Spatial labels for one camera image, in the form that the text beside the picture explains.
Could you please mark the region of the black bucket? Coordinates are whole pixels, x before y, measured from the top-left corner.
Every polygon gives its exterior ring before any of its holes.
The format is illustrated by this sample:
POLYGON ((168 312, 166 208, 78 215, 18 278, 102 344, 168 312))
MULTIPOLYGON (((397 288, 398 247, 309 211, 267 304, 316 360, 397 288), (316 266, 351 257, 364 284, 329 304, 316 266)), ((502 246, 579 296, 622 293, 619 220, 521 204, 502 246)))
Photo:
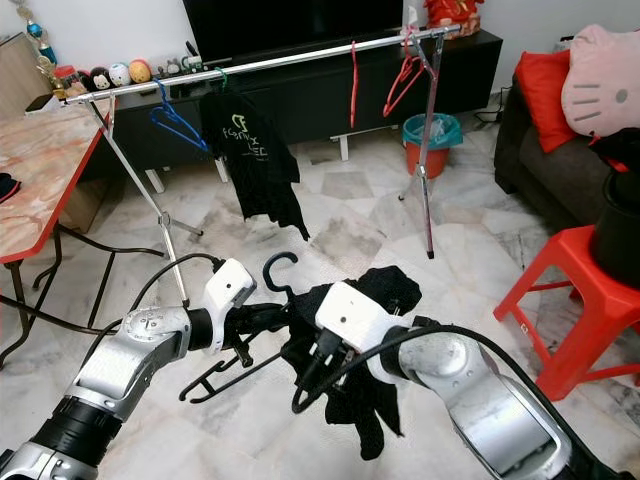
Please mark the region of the black bucket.
POLYGON ((591 234, 591 257, 603 273, 640 291, 640 172, 609 174, 603 198, 591 234))

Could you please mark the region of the red sofa cushion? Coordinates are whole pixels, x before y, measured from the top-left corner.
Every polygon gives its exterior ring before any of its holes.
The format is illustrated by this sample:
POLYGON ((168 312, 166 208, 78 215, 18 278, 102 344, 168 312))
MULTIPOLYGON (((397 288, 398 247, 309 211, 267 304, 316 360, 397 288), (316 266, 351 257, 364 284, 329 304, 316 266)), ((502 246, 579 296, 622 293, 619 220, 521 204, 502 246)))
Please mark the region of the red sofa cushion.
POLYGON ((544 154, 580 138, 564 115, 562 90, 570 73, 571 51, 522 52, 515 69, 538 141, 544 154))

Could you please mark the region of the clear jar red lid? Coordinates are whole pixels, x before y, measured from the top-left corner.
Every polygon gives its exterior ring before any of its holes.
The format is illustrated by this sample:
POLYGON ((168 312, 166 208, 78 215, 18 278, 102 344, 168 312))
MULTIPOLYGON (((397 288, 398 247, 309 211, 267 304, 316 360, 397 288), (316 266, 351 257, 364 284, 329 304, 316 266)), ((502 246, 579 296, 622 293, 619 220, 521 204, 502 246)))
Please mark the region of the clear jar red lid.
POLYGON ((84 92, 81 78, 79 78, 79 72, 72 65, 59 65, 55 68, 55 76, 59 78, 61 84, 61 90, 64 91, 65 96, 74 97, 82 95, 84 92))

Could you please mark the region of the light wooden cabinet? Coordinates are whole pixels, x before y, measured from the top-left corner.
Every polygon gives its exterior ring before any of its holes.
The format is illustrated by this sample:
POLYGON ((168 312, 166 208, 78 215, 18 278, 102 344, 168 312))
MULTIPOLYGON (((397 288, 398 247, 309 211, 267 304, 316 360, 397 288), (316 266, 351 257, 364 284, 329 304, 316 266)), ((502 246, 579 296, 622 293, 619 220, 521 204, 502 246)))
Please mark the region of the light wooden cabinet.
POLYGON ((33 100, 52 92, 38 54, 26 35, 6 38, 0 47, 0 109, 3 122, 26 114, 33 100))

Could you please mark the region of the red plastic stool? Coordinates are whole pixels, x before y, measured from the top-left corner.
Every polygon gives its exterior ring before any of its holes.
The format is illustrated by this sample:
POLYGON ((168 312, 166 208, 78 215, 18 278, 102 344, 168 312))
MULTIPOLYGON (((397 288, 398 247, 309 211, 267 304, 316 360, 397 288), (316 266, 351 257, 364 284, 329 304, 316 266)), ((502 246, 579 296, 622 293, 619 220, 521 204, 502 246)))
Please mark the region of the red plastic stool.
POLYGON ((589 246, 593 227, 577 227, 553 234, 520 276, 507 296, 495 306, 495 320, 513 317, 543 361, 536 384, 550 401, 562 401, 586 381, 631 376, 640 387, 640 364, 605 369, 590 367, 623 332, 640 332, 640 291, 617 282, 596 265, 589 246), (584 301, 584 311, 563 342, 549 351, 518 302, 527 293, 572 287, 584 301))

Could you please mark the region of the black TV cabinet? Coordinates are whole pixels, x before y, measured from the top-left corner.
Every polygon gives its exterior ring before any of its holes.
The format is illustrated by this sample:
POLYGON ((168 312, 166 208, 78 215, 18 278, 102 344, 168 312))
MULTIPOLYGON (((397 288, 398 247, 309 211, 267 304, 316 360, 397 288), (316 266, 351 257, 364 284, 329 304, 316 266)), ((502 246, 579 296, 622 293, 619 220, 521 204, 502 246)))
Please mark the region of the black TV cabinet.
MULTIPOLYGON (((485 108, 502 47, 502 38, 486 31, 445 41, 436 111, 456 114, 485 108)), ((353 129, 348 127, 352 77, 349 54, 238 74, 230 77, 228 87, 230 92, 247 96, 262 114, 269 116, 288 145, 401 125, 410 116, 424 113, 428 76, 413 83, 388 118, 381 115, 390 83, 401 67, 399 47, 357 52, 357 58, 360 86, 353 129)), ((155 93, 133 93, 116 101, 113 137, 131 164, 140 169, 159 169, 206 160, 204 152, 152 124, 150 110, 159 102, 155 93)))

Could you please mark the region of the steel clothes rack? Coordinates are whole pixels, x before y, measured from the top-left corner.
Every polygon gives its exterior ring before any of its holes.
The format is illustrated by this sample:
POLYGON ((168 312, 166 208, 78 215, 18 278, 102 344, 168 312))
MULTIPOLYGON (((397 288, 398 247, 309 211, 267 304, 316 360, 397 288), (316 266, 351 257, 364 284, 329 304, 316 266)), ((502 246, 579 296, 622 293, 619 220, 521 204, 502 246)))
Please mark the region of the steel clothes rack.
POLYGON ((143 182, 140 177, 138 177, 136 169, 134 169, 131 161, 128 160, 127 155, 125 155, 122 148, 119 147, 118 142, 114 140, 109 122, 106 120, 105 115, 101 114, 99 105, 96 104, 97 101, 102 99, 114 99, 114 97, 128 95, 128 93, 142 93, 150 90, 157 90, 165 93, 168 91, 169 87, 178 86, 178 84, 212 81, 212 79, 215 78, 228 77, 230 74, 238 76, 238 74, 255 72, 255 70, 268 70, 285 67, 285 65, 300 64, 303 63, 303 61, 334 58, 334 56, 342 55, 344 52, 380 49, 380 47, 392 45, 401 47, 413 46, 415 47, 417 56, 422 58, 422 56, 424 56, 422 41, 424 41, 425 38, 433 38, 435 52, 434 58, 428 63, 428 70, 431 73, 431 88, 428 95, 428 108, 426 108, 426 115, 428 115, 428 119, 431 120, 434 114, 436 90, 438 90, 439 83, 438 70, 440 60, 442 60, 443 56, 445 36, 461 31, 461 28, 461 24, 452 24, 452 26, 440 26, 430 29, 407 28, 407 31, 404 32, 403 35, 376 38, 376 40, 357 42, 357 44, 351 44, 346 47, 326 47, 326 49, 321 50, 298 52, 298 54, 283 56, 283 58, 252 61, 252 63, 237 65, 237 67, 230 67, 227 70, 202 70, 202 72, 183 74, 183 76, 175 76, 165 79, 154 79, 154 81, 148 83, 131 84, 131 86, 113 88, 113 90, 82 93, 82 95, 69 96, 67 99, 63 99, 61 104, 65 106, 70 106, 72 104, 84 104, 87 106, 88 110, 91 110, 93 118, 95 118, 100 124, 101 131, 105 132, 106 141, 108 141, 111 150, 113 150, 116 157, 118 157, 120 164, 124 166, 125 173, 128 173, 129 177, 133 180, 137 191, 141 192, 141 195, 145 198, 147 204, 155 211, 157 224, 160 225, 161 232, 163 232, 163 242, 165 246, 165 251, 161 253, 161 256, 165 257, 165 259, 175 261, 177 260, 177 252, 175 252, 174 248, 172 228, 178 227, 182 230, 187 230, 187 232, 195 234, 195 236, 202 236, 202 234, 204 234, 204 230, 192 227, 192 225, 183 223, 183 221, 172 219, 172 215, 170 215, 168 211, 161 209, 161 207, 157 205, 154 196, 151 196, 151 193, 147 192, 146 187, 143 186, 143 182))

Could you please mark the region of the dark brown sofa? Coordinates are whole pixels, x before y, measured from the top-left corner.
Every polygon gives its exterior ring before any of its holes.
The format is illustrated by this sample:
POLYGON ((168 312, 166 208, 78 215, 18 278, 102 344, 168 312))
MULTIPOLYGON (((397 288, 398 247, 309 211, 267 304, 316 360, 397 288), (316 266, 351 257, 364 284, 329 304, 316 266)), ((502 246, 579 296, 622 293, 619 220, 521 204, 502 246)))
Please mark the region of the dark brown sofa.
POLYGON ((495 182, 520 195, 553 230, 605 219, 640 233, 640 172, 622 173, 600 159, 588 138, 544 152, 524 92, 513 84, 495 141, 495 182))

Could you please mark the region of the red laughing Buddha statue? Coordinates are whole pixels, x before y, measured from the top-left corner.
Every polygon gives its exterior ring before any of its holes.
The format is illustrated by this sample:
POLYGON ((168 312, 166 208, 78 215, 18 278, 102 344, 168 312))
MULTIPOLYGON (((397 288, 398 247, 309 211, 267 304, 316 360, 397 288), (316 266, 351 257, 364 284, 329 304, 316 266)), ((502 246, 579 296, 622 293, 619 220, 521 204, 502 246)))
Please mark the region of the red laughing Buddha statue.
POLYGON ((428 28, 458 26, 449 38, 474 35, 480 27, 479 6, 485 0, 422 0, 428 13, 428 28))

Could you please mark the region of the black printed T-shirt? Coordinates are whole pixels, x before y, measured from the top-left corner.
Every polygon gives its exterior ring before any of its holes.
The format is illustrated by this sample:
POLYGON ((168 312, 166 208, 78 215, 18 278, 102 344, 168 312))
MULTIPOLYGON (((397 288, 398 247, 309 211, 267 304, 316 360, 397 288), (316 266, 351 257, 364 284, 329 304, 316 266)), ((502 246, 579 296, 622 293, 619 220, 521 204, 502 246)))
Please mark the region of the black printed T-shirt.
POLYGON ((206 93, 198 101, 205 140, 225 159, 243 218, 265 215, 280 228, 293 227, 310 239, 294 195, 300 182, 296 157, 269 116, 242 93, 206 93))

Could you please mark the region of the red plastic hanger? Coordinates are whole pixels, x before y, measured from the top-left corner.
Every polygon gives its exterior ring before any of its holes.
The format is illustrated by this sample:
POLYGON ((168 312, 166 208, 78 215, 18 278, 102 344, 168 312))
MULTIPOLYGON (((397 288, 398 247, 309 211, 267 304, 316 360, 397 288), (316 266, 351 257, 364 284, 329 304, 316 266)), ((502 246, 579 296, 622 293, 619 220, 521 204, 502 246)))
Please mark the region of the red plastic hanger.
POLYGON ((410 33, 402 38, 402 61, 396 78, 390 83, 390 88, 385 99, 381 115, 388 118, 396 110, 399 102, 407 95, 413 83, 422 76, 422 73, 430 72, 434 76, 433 68, 428 61, 422 59, 422 50, 416 40, 412 40, 410 33))
POLYGON ((349 58, 352 63, 351 90, 349 90, 349 110, 348 110, 348 127, 355 128, 356 110, 358 104, 358 86, 360 86, 360 69, 358 69, 357 47, 356 42, 352 41, 349 45, 349 58))

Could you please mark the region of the pink cat face cushion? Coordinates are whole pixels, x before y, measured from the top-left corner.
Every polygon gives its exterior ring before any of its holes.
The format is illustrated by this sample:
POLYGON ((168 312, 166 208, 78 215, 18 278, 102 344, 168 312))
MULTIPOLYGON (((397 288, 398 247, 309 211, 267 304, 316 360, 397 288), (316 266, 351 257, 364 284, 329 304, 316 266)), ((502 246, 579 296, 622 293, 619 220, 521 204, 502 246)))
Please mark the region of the pink cat face cushion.
POLYGON ((585 27, 570 41, 570 72, 561 95, 572 131, 607 137, 640 128, 640 29, 585 27))

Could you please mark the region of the red plastic bin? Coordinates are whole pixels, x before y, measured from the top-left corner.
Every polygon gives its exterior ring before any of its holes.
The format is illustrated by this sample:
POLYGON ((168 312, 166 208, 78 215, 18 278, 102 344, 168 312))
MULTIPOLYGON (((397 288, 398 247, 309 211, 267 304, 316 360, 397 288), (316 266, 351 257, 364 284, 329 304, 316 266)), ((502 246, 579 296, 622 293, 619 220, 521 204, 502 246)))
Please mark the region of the red plastic bin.
POLYGON ((406 155, 406 168, 408 173, 416 175, 419 173, 419 161, 425 160, 425 172, 428 179, 436 179, 445 170, 451 155, 451 148, 430 148, 426 157, 420 154, 420 147, 417 143, 404 141, 404 155, 406 155))

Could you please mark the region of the plain black garment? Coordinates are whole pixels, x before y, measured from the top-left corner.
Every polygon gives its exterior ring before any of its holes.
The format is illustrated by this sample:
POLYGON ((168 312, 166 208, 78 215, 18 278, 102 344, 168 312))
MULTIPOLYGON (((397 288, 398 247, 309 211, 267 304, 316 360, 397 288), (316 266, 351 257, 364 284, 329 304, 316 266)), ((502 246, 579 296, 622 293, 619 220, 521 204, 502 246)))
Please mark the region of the plain black garment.
MULTIPOLYGON (((289 321, 288 342, 282 347, 282 357, 293 367, 297 374, 297 385, 291 401, 294 412, 301 412, 301 397, 305 390, 305 367, 310 362, 311 349, 316 346, 317 335, 335 335, 324 333, 314 325, 314 317, 320 303, 330 289, 329 284, 316 285, 311 291, 298 294, 291 301, 292 319, 289 321)), ((365 362, 352 361, 323 381, 321 393, 310 393, 316 401, 325 394, 325 420, 329 424, 352 424, 360 442, 362 460, 375 460, 385 445, 384 429, 389 428, 401 435, 401 416, 397 406, 396 388, 392 384, 379 381, 372 376, 365 362), (335 383, 340 376, 355 367, 358 388, 356 393, 326 393, 326 388, 335 383)))

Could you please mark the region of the navy garment with red stripes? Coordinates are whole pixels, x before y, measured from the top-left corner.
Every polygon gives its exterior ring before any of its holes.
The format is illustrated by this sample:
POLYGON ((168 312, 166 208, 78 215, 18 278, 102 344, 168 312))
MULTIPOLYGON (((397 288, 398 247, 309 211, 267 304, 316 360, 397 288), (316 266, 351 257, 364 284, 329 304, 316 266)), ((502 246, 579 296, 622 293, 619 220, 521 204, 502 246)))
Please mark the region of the navy garment with red stripes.
POLYGON ((0 204, 4 204, 9 198, 14 197, 20 191, 22 182, 15 179, 12 174, 0 173, 0 204))

